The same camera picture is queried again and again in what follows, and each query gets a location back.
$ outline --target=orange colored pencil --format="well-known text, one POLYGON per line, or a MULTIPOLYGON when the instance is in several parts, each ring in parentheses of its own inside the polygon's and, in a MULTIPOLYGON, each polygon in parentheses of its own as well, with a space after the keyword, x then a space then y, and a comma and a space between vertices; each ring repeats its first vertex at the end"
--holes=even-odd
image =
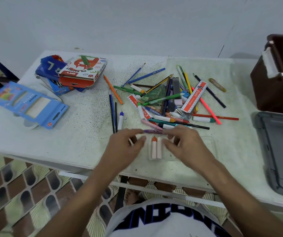
POLYGON ((112 84, 110 83, 110 81, 107 79, 107 77, 105 75, 104 76, 104 79, 106 80, 107 84, 109 85, 109 87, 111 88, 112 92, 114 93, 114 95, 116 96, 116 98, 118 99, 119 103, 122 105, 123 102, 121 101, 120 97, 118 96, 118 94, 116 93, 116 91, 114 90, 112 84))

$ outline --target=plastic tray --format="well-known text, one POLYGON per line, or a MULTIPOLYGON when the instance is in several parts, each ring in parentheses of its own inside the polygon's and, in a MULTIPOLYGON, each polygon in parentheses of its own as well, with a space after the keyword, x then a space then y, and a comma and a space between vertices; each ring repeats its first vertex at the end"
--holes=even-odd
POLYGON ((283 195, 283 114, 262 111, 256 115, 255 123, 264 143, 270 186, 283 195))

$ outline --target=white table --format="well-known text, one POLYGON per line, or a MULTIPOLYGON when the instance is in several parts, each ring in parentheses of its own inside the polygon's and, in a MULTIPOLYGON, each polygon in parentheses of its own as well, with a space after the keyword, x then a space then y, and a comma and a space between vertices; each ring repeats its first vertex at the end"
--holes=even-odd
MULTIPOLYGON (((35 78, 34 71, 42 57, 52 54, 60 55, 67 60, 78 53, 45 51, 23 75, 20 83, 28 86, 39 83, 41 80, 35 78)), ((266 181, 262 151, 252 124, 252 115, 258 110, 255 107, 250 72, 256 60, 92 53, 89 55, 108 59, 104 74, 113 85, 118 86, 144 62, 146 65, 140 75, 163 67, 166 70, 144 79, 142 83, 155 84, 171 73, 178 76, 176 64, 180 64, 188 73, 192 84, 197 83, 193 72, 203 80, 210 77, 218 80, 227 89, 226 93, 213 85, 209 87, 227 108, 222 108, 208 92, 203 94, 203 98, 217 115, 238 117, 239 121, 221 120, 222 125, 199 122, 211 128, 209 131, 198 129, 200 135, 212 137, 216 146, 216 158, 250 193, 260 201, 271 204, 273 208, 283 208, 283 196, 275 193, 266 181)), ((125 114, 123 126, 149 129, 140 123, 138 112, 126 98, 128 93, 118 91, 118 94, 124 102, 124 105, 118 105, 118 112, 122 110, 125 114)), ((0 155, 70 172, 80 172, 83 168, 93 169, 112 134, 108 85, 103 77, 100 77, 92 89, 84 93, 72 91, 61 98, 70 105, 70 109, 53 130, 41 127, 28 130, 13 124, 9 118, 13 114, 0 107, 0 155)), ((207 113, 202 105, 199 104, 198 107, 199 113, 207 113)), ((200 175, 179 161, 150 161, 147 145, 145 146, 122 174, 212 191, 211 186, 200 175)))

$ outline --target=red pencil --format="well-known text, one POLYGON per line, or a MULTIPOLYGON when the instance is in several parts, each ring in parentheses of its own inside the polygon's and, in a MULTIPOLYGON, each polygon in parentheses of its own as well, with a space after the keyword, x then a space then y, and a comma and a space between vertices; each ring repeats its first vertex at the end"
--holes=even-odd
MULTIPOLYGON (((203 115, 203 114, 192 114, 193 116, 200 116, 200 117, 210 117, 213 118, 212 115, 203 115)), ((216 116, 218 119, 226 119, 226 120, 233 120, 233 121, 238 121, 239 118, 234 118, 234 117, 226 117, 226 116, 216 116)))

